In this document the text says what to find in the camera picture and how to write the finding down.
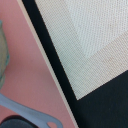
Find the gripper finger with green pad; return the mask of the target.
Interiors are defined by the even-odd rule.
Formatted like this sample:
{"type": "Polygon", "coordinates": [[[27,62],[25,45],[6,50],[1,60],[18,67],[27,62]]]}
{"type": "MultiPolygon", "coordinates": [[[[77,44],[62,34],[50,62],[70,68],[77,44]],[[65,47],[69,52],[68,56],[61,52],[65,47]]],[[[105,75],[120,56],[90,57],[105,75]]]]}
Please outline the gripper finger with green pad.
{"type": "Polygon", "coordinates": [[[7,41],[2,28],[2,21],[0,20],[0,89],[5,81],[5,69],[9,63],[9,51],[7,41]]]}

